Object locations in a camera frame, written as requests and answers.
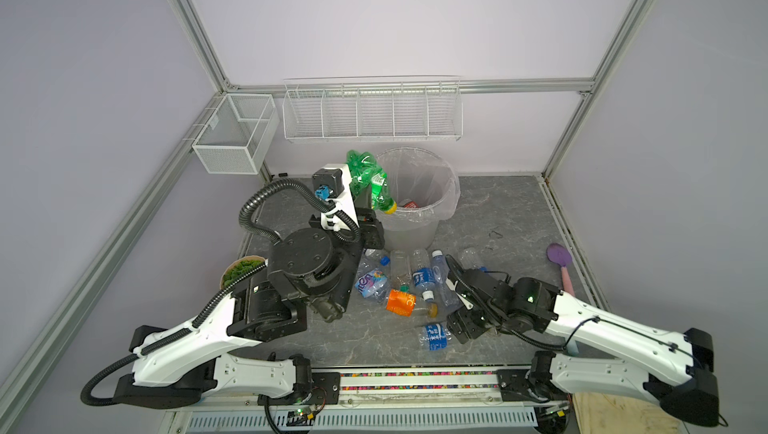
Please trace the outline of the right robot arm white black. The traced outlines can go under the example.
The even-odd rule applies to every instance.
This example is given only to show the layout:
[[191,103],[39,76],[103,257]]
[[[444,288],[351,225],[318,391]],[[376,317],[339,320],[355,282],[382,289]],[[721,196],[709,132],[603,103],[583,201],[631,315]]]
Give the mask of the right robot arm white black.
[[516,282],[447,259],[448,287],[462,306],[447,318],[462,344],[489,330],[537,351],[526,370],[501,369],[505,402],[564,402],[578,393],[646,401],[684,423],[725,426],[712,336],[645,326],[580,301],[536,278]]

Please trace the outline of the crushed green plastic bottle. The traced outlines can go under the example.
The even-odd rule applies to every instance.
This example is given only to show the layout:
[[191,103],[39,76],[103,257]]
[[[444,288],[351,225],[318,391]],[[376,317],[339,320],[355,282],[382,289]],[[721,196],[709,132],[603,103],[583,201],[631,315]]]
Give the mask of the crushed green plastic bottle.
[[346,164],[352,178],[352,194],[355,197],[363,194],[374,210],[394,214],[397,204],[390,194],[388,174],[378,164],[376,157],[369,152],[350,150],[346,154]]

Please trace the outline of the clear bottle red cap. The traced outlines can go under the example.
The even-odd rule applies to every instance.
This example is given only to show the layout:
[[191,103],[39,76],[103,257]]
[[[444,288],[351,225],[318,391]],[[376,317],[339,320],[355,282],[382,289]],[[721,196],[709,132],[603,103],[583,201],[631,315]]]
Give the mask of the clear bottle red cap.
[[419,208],[418,204],[415,201],[411,200],[411,199],[405,199],[402,202],[401,207],[404,208],[404,209],[418,209]]

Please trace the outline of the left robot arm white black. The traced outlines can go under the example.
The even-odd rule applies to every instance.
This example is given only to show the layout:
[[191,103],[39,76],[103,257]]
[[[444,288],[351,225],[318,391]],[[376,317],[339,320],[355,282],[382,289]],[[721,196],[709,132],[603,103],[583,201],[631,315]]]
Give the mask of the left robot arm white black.
[[[87,381],[81,402],[170,410],[233,393],[286,403],[309,400],[319,386],[306,357],[254,360],[235,353],[305,331],[309,311],[326,323],[341,319],[362,254],[384,245],[372,187],[355,186],[342,167],[321,169],[312,182],[307,187],[279,179],[254,194],[238,221],[269,240],[269,257],[217,292],[194,318],[169,329],[137,328],[129,355]],[[253,216],[286,190],[317,213],[308,227],[282,237]]]

